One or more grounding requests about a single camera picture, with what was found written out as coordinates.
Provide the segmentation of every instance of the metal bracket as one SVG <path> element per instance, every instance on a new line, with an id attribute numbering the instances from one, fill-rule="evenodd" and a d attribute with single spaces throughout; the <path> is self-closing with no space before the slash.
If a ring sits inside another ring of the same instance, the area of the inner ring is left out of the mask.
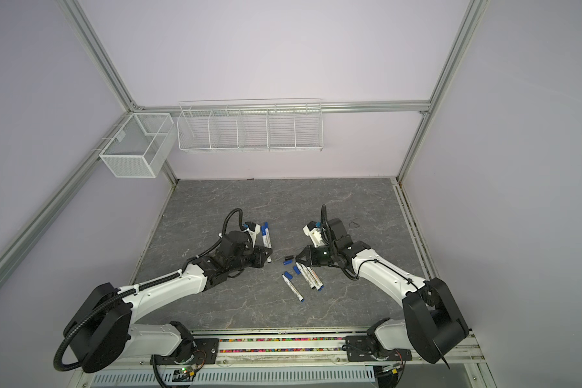
<path id="1" fill-rule="evenodd" d="M 194 358 L 189 363 L 200 365 L 203 363 L 204 358 L 205 364 L 215 364 L 216 357 L 218 356 L 218 345 L 220 344 L 220 339 L 197 338 L 194 342 L 196 343 L 196 349 L 192 352 Z M 160 357 L 157 363 L 159 365 L 176 365 L 171 357 Z"/>
<path id="2" fill-rule="evenodd" d="M 362 351 L 369 348 L 369 336 L 366 335 L 348 335 L 345 337 L 347 360 L 356 361 L 375 361 L 373 357 Z M 388 357 L 380 358 L 379 361 L 411 361 L 411 351 L 407 349 L 393 349 L 388 353 Z"/>

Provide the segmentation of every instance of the white wire basket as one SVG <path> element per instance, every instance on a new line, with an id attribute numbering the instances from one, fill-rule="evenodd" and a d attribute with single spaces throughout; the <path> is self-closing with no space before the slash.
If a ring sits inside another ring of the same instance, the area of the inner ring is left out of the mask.
<path id="1" fill-rule="evenodd" d="M 118 178 L 155 178 L 176 140 L 169 113 L 132 113 L 99 156 Z"/>
<path id="2" fill-rule="evenodd" d="M 323 148 L 319 103 L 180 106 L 178 147 L 185 152 Z"/>

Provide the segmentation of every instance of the black cable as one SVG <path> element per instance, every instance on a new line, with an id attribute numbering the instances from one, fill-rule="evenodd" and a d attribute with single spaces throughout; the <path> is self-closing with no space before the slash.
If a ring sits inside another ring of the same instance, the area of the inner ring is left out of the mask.
<path id="1" fill-rule="evenodd" d="M 381 262 L 381 261 L 379 261 L 379 260 L 375 260 L 375 262 L 376 262 L 376 263 L 379 263 L 379 264 L 381 264 L 382 266 L 384 266 L 384 267 L 386 267 L 386 268 L 388 268 L 389 270 L 391 270 L 391 271 L 392 271 L 392 272 L 394 272 L 395 274 L 399 275 L 400 277 L 403 277 L 405 280 L 407 280 L 408 284 L 411 284 L 412 286 L 414 286 L 414 287 L 416 288 L 416 290 L 417 290 L 417 291 L 419 291 L 419 290 L 420 290 L 420 289 L 418 288 L 418 286 L 417 286 L 416 284 L 414 284 L 414 282 L 412 281 L 412 279 L 410 279 L 410 278 L 408 278 L 408 277 L 405 277 L 405 276 L 401 275 L 401 274 L 400 274 L 398 271 L 396 271 L 396 270 L 395 270 L 395 269 L 393 269 L 393 268 L 390 268 L 390 267 L 388 267 L 386 264 L 382 263 L 382 262 Z"/>
<path id="2" fill-rule="evenodd" d="M 171 275 L 162 277 L 161 279 L 157 279 L 157 280 L 150 281 L 148 283 L 144 283 L 143 285 L 141 285 L 139 287 L 139 290 L 143 291 L 143 290 L 146 290 L 147 288 L 158 286 L 159 284 L 176 279 L 177 277 L 179 277 L 179 274 L 173 273 Z M 103 312 L 105 310 L 108 310 L 109 308 L 112 307 L 112 305 L 114 305 L 120 299 L 123 299 L 126 296 L 129 296 L 129 295 L 132 295 L 135 293 L 136 293 L 136 289 L 132 288 L 131 290 L 127 290 L 127 291 L 121 292 L 120 294 L 116 294 L 115 296 L 106 300 L 104 303 L 101 303 L 101 305 L 95 307 L 84 319 L 82 319 L 82 321 L 80 323 L 78 323 L 76 326 L 74 326 L 73 329 L 71 329 L 69 331 L 69 333 L 62 340 L 61 344 L 58 346 L 58 350 L 56 350 L 56 354 L 54 355 L 54 369 L 56 369 L 59 372 L 66 372 L 66 371 L 71 371 L 75 368 L 79 368 L 82 364 L 79 361 L 73 362 L 72 364 L 63 364 L 62 363 L 62 356 L 64 355 L 64 352 L 67 350 L 67 347 L 69 346 L 71 341 L 76 337 L 76 335 L 78 335 L 80 330 L 82 330 L 82 328 L 88 322 L 90 322 L 91 319 L 93 319 L 93 317 L 95 315 L 100 314 L 101 312 Z"/>
<path id="3" fill-rule="evenodd" d="M 401 359 L 401 364 L 403 365 L 403 368 L 401 368 L 401 372 L 399 373 L 399 376 L 396 379 L 396 383 L 399 384 L 399 382 L 401 381 L 401 379 L 404 376 L 404 372 L 405 372 L 405 361 L 404 361 L 404 357 L 401 355 L 401 353 L 399 353 L 398 350 L 396 350 L 396 352 L 399 355 L 399 358 Z"/>
<path id="4" fill-rule="evenodd" d="M 155 380 L 157 380 L 157 383 L 159 384 L 160 387 L 170 388 L 168 385 L 166 385 L 166 383 L 164 383 L 164 380 L 162 380 L 162 376 L 159 375 L 159 370 L 157 369 L 157 361 L 155 359 L 156 356 L 157 354 L 153 354 L 151 356 L 151 364 L 153 365 L 153 374 L 155 375 Z"/>
<path id="5" fill-rule="evenodd" d="M 345 345 L 342 345 L 342 346 L 341 346 L 341 349 L 342 349 L 343 351 L 347 351 L 347 349 L 348 349 L 348 348 L 355 349 L 355 350 L 359 351 L 360 353 L 365 353 L 365 354 L 373 354 L 373 353 L 372 353 L 372 352 L 370 352 L 370 351 L 367 351 L 367 350 L 364 350 L 364 349 L 357 348 L 357 347 L 355 347 L 355 346 L 353 346 L 353 345 L 349 345 L 349 344 L 347 344 L 347 343 L 346 343 Z"/>
<path id="6" fill-rule="evenodd" d="M 233 214 L 235 213 L 239 213 L 239 226 L 240 226 L 240 230 L 244 230 L 244 225 L 243 225 L 243 211 L 239 208 L 236 207 L 235 209 L 231 210 L 231 212 L 226 216 L 224 223 L 222 225 L 222 235 L 224 236 L 226 234 L 226 226 L 228 224 L 228 221 L 231 219 L 231 217 L 233 216 Z M 252 245 L 252 238 L 250 237 L 250 233 L 248 234 L 248 239 L 250 240 L 250 244 Z M 205 256 L 207 253 L 211 252 L 212 250 L 214 250 L 222 241 L 222 238 L 218 238 L 218 241 L 211 245 L 209 248 L 207 248 L 204 252 L 202 252 L 201 254 L 199 254 L 198 256 L 194 256 L 192 258 L 189 258 L 188 260 L 186 260 L 184 266 L 182 267 L 182 273 L 185 272 L 187 265 L 197 259 L 198 257 L 201 256 Z M 232 277 L 237 277 L 241 274 L 242 271 L 240 271 L 240 273 L 238 273 L 235 276 Z M 148 283 L 144 283 L 142 284 L 139 288 L 138 291 L 143 291 L 146 290 L 147 288 L 151 288 L 151 287 L 155 287 L 158 286 L 159 284 L 168 282 L 170 280 L 176 279 L 177 277 L 179 277 L 179 273 L 175 272 L 172 273 L 171 275 L 162 277 L 161 279 L 157 279 L 157 280 L 153 280 L 150 281 Z M 64 355 L 64 352 L 67 350 L 67 348 L 69 347 L 71 341 L 76 337 L 76 335 L 78 335 L 78 333 L 82 330 L 82 328 L 91 321 L 91 319 L 93 319 L 93 317 L 97 314 L 100 314 L 101 312 L 109 309 L 114 303 L 116 303 L 118 300 L 125 298 L 126 296 L 129 295 L 133 295 L 137 292 L 136 288 L 132 288 L 131 290 L 127 290 L 124 291 L 120 294 L 116 294 L 115 296 L 111 297 L 110 299 L 106 300 L 105 302 L 101 303 L 101 305 L 95 307 L 88 315 L 86 315 L 86 317 L 84 319 L 82 319 L 82 321 L 80 323 L 78 323 L 76 326 L 74 326 L 70 332 L 64 337 L 64 339 L 62 340 L 61 344 L 58 346 L 58 349 L 56 350 L 56 353 L 54 355 L 54 369 L 56 369 L 59 372 L 66 372 L 66 371 L 71 371 L 75 368 L 79 368 L 82 363 L 80 361 L 78 362 L 73 362 L 71 364 L 63 364 L 62 363 L 62 357 Z"/>
<path id="7" fill-rule="evenodd" d="M 354 276 L 354 275 L 351 275 L 351 274 L 350 274 L 350 273 L 347 271 L 347 269 L 346 269 L 346 268 L 343 268 L 343 267 L 338 267 L 338 268 L 340 268 L 340 269 L 342 270 L 342 273 L 344 273 L 344 274 L 345 274 L 345 276 L 347 276 L 347 278 L 348 278 L 348 279 L 350 279 L 350 280 L 354 280 L 354 281 L 359 279 L 359 276 L 357 276 L 357 275 L 356 275 L 356 276 Z"/>
<path id="8" fill-rule="evenodd" d="M 228 221 L 231 219 L 231 217 L 233 217 L 233 214 L 235 214 L 235 213 L 239 213 L 239 216 L 240 216 L 240 220 L 239 220 L 240 230 L 244 230 L 244 222 L 243 222 L 244 212 L 239 207 L 236 207 L 235 209 L 231 210 L 231 212 L 224 219 L 224 223 L 222 224 L 222 235 L 223 236 L 226 234 L 226 226 L 228 224 Z"/>
<path id="9" fill-rule="evenodd" d="M 131 290 L 127 290 L 125 292 L 121 292 L 120 294 L 117 294 L 113 297 L 111 297 L 110 299 L 106 300 L 105 302 L 101 303 L 101 305 L 95 307 L 83 320 L 82 322 L 78 323 L 76 326 L 73 327 L 73 329 L 70 330 L 70 332 L 64 337 L 64 340 L 62 340 L 61 344 L 58 346 L 58 349 L 56 350 L 56 354 L 54 355 L 54 369 L 56 369 L 59 372 L 66 372 L 66 371 L 71 371 L 75 368 L 79 368 L 80 365 L 82 364 L 80 361 L 78 362 L 73 362 L 72 364 L 63 364 L 62 363 L 62 356 L 64 355 L 64 352 L 67 350 L 67 347 L 69 346 L 69 344 L 71 343 L 71 341 L 73 340 L 73 338 L 75 338 L 76 335 L 78 335 L 78 333 L 80 332 L 80 330 L 82 330 L 82 328 L 91 321 L 91 319 L 93 319 L 93 317 L 101 312 L 103 312 L 104 310 L 108 309 L 110 306 L 112 306 L 113 304 L 116 303 L 116 301 L 125 298 L 126 296 L 132 295 L 136 293 L 136 289 L 132 288 Z"/>
<path id="10" fill-rule="evenodd" d="M 378 263 L 379 260 L 378 259 L 373 259 L 373 260 L 365 260 L 363 262 L 360 263 L 360 265 L 358 266 L 358 273 L 356 274 L 356 277 L 354 278 L 354 280 L 358 280 L 360 279 L 360 268 L 362 268 L 362 266 L 364 265 L 364 263 Z"/>
<path id="11" fill-rule="evenodd" d="M 235 277 L 238 277 L 239 275 L 241 275 L 241 273 L 244 271 L 244 269 L 240 269 L 237 274 L 233 275 L 233 276 L 229 276 L 229 279 L 234 279 Z"/>

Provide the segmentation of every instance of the floor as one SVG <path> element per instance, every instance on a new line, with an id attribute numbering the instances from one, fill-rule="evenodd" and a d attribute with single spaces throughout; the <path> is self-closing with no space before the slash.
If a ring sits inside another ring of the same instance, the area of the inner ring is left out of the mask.
<path id="1" fill-rule="evenodd" d="M 180 268 L 186 258 L 209 247 L 235 207 L 243 209 L 244 222 L 268 221 L 272 263 L 247 268 L 235 279 L 176 300 L 139 323 L 177 320 L 190 330 L 217 330 L 368 327 L 383 317 L 403 319 L 402 308 L 377 286 L 365 279 L 351 281 L 339 269 L 315 268 L 325 284 L 321 291 L 311 290 L 295 276 L 292 283 L 305 298 L 302 303 L 284 284 L 280 275 L 294 273 L 282 259 L 310 243 L 302 228 L 319 220 L 322 204 L 328 206 L 330 219 L 345 223 L 354 241 L 362 240 L 397 266 L 423 275 L 387 178 L 180 181 L 138 270 L 137 283 Z M 229 225 L 236 228 L 236 219 Z"/>

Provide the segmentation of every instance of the lavender wall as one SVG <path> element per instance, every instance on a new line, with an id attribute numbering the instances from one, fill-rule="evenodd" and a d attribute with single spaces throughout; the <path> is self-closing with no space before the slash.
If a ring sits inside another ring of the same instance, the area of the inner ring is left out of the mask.
<path id="1" fill-rule="evenodd" d="M 582 387 L 582 1 L 492 1 L 404 181 L 498 387 Z"/>
<path id="2" fill-rule="evenodd" d="M 0 1 L 0 251 L 121 114 L 54 1 Z M 66 386 L 62 328 L 129 280 L 168 192 L 99 165 L 0 290 L 0 387 Z"/>

